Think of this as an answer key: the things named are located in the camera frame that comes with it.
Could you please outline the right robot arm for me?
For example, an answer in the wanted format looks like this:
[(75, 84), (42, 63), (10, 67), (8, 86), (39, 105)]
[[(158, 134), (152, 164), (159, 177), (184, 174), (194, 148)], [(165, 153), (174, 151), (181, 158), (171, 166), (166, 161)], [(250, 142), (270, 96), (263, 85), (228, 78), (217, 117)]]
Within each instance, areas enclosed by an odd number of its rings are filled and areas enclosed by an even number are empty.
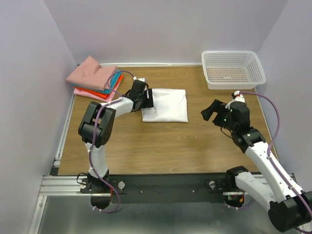
[(298, 229), (312, 220), (312, 194), (304, 191), (283, 169), (269, 149), (263, 135), (250, 122), (250, 109), (244, 99), (236, 97), (226, 104), (214, 100), (201, 111), (205, 121), (213, 113), (213, 124), (226, 129), (236, 146), (250, 158), (265, 178), (267, 185), (257, 181), (242, 166), (229, 169), (224, 179), (230, 191), (247, 192), (268, 213), (273, 226), (280, 232)]

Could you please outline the white t shirt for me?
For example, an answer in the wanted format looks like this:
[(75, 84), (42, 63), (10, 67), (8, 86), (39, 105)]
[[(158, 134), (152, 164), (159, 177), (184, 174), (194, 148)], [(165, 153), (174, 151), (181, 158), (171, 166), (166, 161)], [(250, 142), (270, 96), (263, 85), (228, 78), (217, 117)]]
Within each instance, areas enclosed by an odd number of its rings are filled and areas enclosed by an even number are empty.
[(185, 90), (152, 89), (149, 97), (152, 97), (154, 106), (142, 109), (143, 122), (188, 123)]

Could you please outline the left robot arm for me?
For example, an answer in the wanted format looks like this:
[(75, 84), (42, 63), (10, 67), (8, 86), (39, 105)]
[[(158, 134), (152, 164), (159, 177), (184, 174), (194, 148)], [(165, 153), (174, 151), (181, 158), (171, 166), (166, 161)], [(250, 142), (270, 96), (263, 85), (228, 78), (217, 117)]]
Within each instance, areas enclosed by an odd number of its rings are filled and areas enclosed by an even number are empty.
[(100, 104), (91, 102), (82, 118), (78, 134), (84, 142), (90, 168), (87, 178), (80, 183), (81, 192), (105, 193), (112, 191), (106, 163), (106, 144), (117, 117), (153, 107), (152, 90), (144, 78), (134, 78), (132, 87), (116, 100)]

